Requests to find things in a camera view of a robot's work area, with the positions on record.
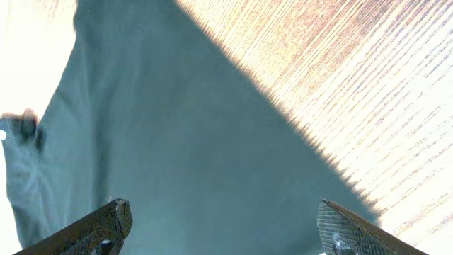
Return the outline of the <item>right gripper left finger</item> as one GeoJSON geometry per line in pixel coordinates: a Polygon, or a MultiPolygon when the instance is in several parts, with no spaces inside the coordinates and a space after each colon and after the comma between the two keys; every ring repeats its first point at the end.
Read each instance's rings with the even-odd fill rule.
{"type": "Polygon", "coordinates": [[[118,198],[15,255],[118,255],[132,224],[130,202],[118,198]]]}

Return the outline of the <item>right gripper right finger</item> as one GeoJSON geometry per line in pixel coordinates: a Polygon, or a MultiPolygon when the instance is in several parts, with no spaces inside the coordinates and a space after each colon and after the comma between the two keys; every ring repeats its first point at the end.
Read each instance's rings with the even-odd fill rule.
{"type": "Polygon", "coordinates": [[[328,255],[426,255],[333,201],[320,202],[317,227],[328,255]]]}

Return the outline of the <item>black t-shirt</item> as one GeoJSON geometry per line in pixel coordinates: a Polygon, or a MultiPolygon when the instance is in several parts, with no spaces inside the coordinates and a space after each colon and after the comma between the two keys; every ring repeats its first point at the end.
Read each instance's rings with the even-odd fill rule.
{"type": "Polygon", "coordinates": [[[6,118],[27,248],[110,200],[124,254],[320,254],[322,199],[373,214],[173,1],[80,1],[39,122],[6,118]]]}

